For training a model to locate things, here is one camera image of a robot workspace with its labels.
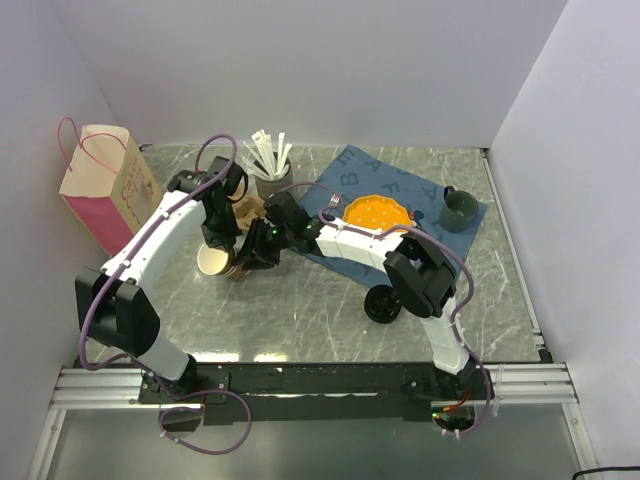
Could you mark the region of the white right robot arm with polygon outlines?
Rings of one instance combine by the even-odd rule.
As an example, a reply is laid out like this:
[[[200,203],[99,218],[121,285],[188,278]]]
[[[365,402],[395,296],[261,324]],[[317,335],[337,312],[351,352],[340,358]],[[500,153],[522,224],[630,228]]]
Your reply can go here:
[[[421,318],[432,348],[439,391],[460,398],[472,386],[478,360],[465,342],[455,300],[459,272],[468,269],[453,251],[409,225],[367,229],[321,210],[310,216],[288,192],[264,205],[266,215],[252,220],[234,265],[244,271],[269,269],[280,253],[301,253],[355,262],[385,273],[388,284],[371,288],[365,311],[378,322],[394,320],[401,309]]]

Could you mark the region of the brown paper cups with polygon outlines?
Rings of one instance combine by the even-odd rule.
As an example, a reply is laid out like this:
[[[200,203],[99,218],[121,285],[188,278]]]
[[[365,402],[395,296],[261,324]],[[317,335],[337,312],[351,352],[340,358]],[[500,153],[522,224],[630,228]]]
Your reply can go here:
[[[236,248],[224,250],[202,244],[196,256],[197,266],[207,276],[241,278],[245,272],[234,263],[236,255]]]

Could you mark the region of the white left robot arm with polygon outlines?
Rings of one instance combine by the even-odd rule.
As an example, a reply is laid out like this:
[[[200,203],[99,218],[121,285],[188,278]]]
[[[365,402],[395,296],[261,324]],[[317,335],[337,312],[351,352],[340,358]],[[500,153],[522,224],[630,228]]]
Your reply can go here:
[[[197,363],[161,332],[149,296],[169,261],[195,230],[204,243],[199,253],[209,275],[233,268],[241,231],[233,206],[247,173],[217,156],[205,172],[176,174],[156,211],[134,238],[100,269],[85,268],[75,279],[80,327],[79,358],[87,370],[86,342],[119,349],[119,357],[163,378],[162,389],[174,401],[190,400],[198,389]]]

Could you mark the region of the black lid stack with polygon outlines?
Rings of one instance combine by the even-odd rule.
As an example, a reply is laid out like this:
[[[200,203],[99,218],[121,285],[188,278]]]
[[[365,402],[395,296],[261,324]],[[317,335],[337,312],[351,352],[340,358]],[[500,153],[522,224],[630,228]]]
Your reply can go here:
[[[368,318],[378,324],[390,324],[396,320],[402,305],[395,291],[388,285],[372,287],[364,300],[364,311]]]

